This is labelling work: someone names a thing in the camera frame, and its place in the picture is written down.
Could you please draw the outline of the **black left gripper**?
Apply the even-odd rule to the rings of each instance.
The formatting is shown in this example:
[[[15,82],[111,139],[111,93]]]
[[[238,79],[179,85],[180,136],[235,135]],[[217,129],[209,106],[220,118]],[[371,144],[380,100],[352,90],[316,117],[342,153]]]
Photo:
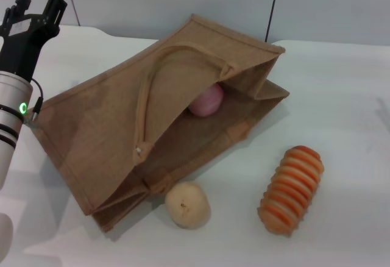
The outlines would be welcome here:
[[[65,0],[48,0],[41,15],[25,15],[31,0],[15,0],[6,8],[1,24],[1,71],[15,74],[30,82],[43,45],[60,32],[59,24],[67,7]],[[28,29],[11,34],[11,27],[28,21]]]

